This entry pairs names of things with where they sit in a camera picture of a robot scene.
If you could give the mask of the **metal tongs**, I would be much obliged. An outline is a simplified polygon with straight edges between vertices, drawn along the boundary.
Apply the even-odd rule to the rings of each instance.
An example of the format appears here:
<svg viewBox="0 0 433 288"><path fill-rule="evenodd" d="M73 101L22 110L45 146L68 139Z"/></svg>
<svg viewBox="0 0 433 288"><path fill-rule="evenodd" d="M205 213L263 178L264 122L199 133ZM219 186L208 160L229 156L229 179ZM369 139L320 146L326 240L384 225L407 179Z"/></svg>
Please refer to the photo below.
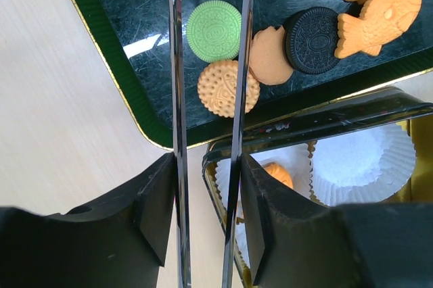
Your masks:
<svg viewBox="0 0 433 288"><path fill-rule="evenodd" d="M237 87L231 144L231 166L227 201L222 287L231 287L233 281L235 223L241 176L244 116L249 73L250 41L252 38L253 1L254 0L242 0L242 26L240 32L240 54L237 68ZM191 287L182 0L168 0L168 11L173 97L173 149L177 160L176 209L178 286Z"/></svg>

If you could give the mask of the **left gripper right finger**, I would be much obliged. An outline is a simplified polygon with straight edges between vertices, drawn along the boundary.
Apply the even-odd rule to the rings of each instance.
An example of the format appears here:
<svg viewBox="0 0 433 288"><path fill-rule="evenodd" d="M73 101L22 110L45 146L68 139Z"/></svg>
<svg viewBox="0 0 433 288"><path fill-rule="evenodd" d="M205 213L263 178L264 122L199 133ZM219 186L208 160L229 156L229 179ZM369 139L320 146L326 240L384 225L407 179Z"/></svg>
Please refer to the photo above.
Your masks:
<svg viewBox="0 0 433 288"><path fill-rule="evenodd" d="M242 206L259 287L431 287L432 205L321 206L242 156Z"/></svg>

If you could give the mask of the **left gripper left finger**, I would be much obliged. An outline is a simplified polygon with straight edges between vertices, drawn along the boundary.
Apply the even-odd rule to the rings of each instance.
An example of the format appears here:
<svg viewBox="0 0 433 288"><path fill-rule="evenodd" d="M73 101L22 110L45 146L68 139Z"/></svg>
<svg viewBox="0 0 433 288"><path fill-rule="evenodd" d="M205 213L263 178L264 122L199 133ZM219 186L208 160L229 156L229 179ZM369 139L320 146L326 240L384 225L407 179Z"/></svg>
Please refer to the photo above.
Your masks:
<svg viewBox="0 0 433 288"><path fill-rule="evenodd" d="M175 157L167 153L66 214L1 208L1 286L155 287L174 196Z"/></svg>

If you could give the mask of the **orange flower cookie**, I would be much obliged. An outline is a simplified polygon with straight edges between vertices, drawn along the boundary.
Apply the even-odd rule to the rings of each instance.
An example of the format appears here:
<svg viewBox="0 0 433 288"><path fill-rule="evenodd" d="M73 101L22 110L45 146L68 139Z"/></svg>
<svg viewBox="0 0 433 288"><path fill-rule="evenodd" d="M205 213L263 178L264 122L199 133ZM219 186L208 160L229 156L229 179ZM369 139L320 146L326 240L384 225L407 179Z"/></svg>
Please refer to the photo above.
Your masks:
<svg viewBox="0 0 433 288"><path fill-rule="evenodd" d="M236 223L244 223L244 211L240 200L238 200L236 204Z"/></svg>

